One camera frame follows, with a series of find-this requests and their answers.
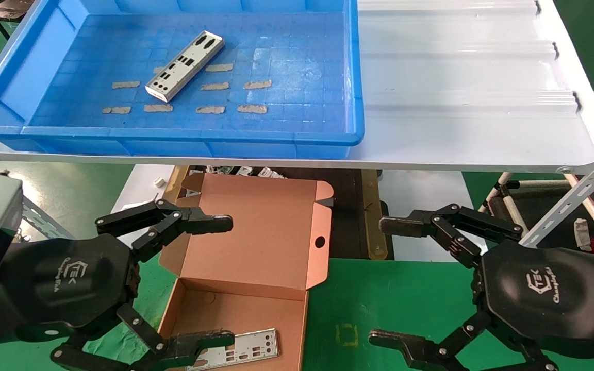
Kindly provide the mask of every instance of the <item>cardboard box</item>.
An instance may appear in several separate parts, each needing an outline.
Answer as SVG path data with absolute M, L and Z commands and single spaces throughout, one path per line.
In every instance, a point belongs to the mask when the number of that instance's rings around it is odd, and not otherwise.
M 275 328 L 279 357 L 230 366 L 230 371 L 299 371 L 308 289 L 327 278 L 333 197 L 325 181 L 193 174 L 180 207 L 229 214 L 233 230 L 182 235 L 160 256 L 179 278 L 160 335 Z

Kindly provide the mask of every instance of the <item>green table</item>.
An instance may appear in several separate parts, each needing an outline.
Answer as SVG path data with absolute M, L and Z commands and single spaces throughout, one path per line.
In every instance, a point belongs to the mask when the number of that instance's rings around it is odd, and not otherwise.
M 157 259 L 141 272 L 135 308 L 156 327 L 175 277 Z M 406 370 L 400 353 L 371 346 L 368 332 L 381 327 L 441 341 L 474 311 L 469 282 L 471 272 L 453 263 L 330 260 L 328 280 L 311 290 L 304 371 Z M 1 344 L 0 370 L 59 371 L 49 357 L 59 343 Z M 87 349 L 125 362 L 146 352 L 122 325 Z M 551 357 L 563 371 L 594 371 L 594 360 Z M 488 333 L 465 348 L 460 360 L 472 371 L 523 361 Z

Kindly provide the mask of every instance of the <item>white metal shelf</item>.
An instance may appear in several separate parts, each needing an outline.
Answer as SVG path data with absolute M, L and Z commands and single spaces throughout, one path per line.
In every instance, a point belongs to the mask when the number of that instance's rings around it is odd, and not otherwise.
M 594 93 L 552 0 L 359 0 L 366 136 L 345 160 L 0 160 L 554 172 L 594 168 Z

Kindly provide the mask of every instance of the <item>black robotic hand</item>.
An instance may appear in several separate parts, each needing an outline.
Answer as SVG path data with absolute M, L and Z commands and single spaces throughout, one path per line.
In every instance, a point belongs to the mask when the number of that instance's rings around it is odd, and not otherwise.
M 227 232 L 230 216 L 207 216 L 160 199 L 96 220 L 90 240 L 11 244 L 0 263 L 0 343 L 68 340 L 51 354 L 65 369 L 161 371 L 191 366 L 203 348 L 234 342 L 230 331 L 188 333 L 163 339 L 133 308 L 139 262 L 146 262 L 183 233 Z M 150 227 L 132 243 L 117 237 Z M 149 351 L 132 365 L 82 351 L 124 322 Z
M 474 270 L 470 296 L 477 312 L 441 343 L 382 329 L 370 332 L 371 344 L 400 350 L 410 368 L 468 371 L 455 356 L 485 329 L 525 358 L 491 371 L 557 371 L 542 349 L 594 359 L 594 255 L 521 246 L 520 226 L 455 204 L 382 218 L 379 227 L 386 234 L 432 237 Z M 458 229 L 498 245 L 481 255 Z

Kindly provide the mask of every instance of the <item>blue plastic crate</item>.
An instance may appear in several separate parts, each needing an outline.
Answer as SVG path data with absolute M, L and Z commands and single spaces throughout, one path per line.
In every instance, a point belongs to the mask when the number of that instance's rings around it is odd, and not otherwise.
M 226 41 L 210 63 L 233 70 L 202 70 L 173 112 L 144 112 L 162 104 L 144 89 L 153 69 L 203 30 Z M 268 89 L 243 88 L 267 79 Z M 225 81 L 229 90 L 200 90 Z M 102 113 L 116 106 L 131 111 Z M 0 57 L 0 141 L 14 150 L 344 158 L 363 135 L 356 0 L 36 0 Z

